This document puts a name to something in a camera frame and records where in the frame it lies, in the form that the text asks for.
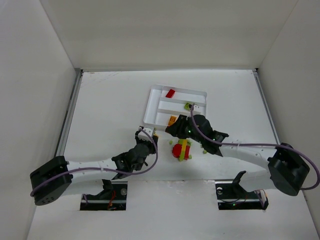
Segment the yellow lego brick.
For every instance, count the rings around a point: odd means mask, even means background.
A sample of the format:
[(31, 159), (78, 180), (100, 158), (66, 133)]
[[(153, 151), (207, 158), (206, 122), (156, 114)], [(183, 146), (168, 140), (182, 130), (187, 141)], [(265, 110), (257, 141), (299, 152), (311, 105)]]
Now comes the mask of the yellow lego brick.
[(177, 119), (176, 116), (171, 115), (168, 121), (168, 126), (173, 125), (176, 122), (176, 119)]

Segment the green lego brick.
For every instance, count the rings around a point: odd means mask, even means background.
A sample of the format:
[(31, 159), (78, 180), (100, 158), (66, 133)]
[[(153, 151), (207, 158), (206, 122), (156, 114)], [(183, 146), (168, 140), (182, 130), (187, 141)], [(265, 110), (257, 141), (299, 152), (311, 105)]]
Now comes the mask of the green lego brick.
[(192, 107), (192, 104), (188, 103), (188, 102), (184, 105), (184, 109), (187, 110), (187, 111), (190, 111), (191, 107)]

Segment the red lego brick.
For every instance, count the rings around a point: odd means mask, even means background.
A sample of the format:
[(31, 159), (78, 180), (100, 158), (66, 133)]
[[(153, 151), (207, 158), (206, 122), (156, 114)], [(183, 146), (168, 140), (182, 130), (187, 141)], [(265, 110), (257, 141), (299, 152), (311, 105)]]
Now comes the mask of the red lego brick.
[(171, 99), (171, 98), (174, 96), (175, 93), (176, 93), (175, 90), (170, 89), (170, 90), (167, 92), (167, 94), (165, 95), (165, 97)]

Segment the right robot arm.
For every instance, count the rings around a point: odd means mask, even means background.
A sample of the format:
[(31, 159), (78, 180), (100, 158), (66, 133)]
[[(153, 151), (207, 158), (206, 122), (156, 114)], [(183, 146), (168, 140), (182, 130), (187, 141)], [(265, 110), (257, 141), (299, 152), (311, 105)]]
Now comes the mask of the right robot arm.
[(212, 155), (261, 167), (256, 172), (242, 170), (234, 178), (233, 184), (246, 192), (277, 189), (286, 195), (297, 196), (310, 172), (310, 167), (289, 144), (247, 146), (227, 133), (214, 130), (203, 115), (179, 115), (165, 132), (179, 139), (192, 139)]

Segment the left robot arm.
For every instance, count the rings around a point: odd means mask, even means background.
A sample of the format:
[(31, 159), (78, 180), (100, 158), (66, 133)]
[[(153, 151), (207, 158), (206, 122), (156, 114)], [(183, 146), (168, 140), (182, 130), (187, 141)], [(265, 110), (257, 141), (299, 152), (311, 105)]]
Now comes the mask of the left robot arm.
[(44, 206), (65, 195), (98, 195), (107, 190), (108, 181), (145, 173), (147, 157), (158, 154), (158, 136), (135, 140), (130, 150), (105, 160), (75, 162), (61, 155), (38, 167), (30, 174), (35, 205)]

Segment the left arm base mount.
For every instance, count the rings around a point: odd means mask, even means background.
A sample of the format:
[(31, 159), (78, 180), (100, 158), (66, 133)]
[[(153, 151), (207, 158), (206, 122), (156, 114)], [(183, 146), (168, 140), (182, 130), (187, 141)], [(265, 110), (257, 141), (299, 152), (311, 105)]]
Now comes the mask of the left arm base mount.
[(83, 195), (80, 211), (125, 211), (127, 208), (127, 181), (103, 180), (103, 190), (97, 195)]

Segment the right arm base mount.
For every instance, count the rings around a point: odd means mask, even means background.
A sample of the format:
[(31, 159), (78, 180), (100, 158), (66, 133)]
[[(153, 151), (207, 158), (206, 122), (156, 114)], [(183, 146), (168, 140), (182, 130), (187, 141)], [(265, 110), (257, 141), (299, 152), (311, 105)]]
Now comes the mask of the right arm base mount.
[(215, 193), (219, 210), (263, 210), (269, 206), (269, 200), (264, 190), (247, 192), (240, 186), (241, 177), (246, 171), (241, 171), (230, 181), (216, 181)]

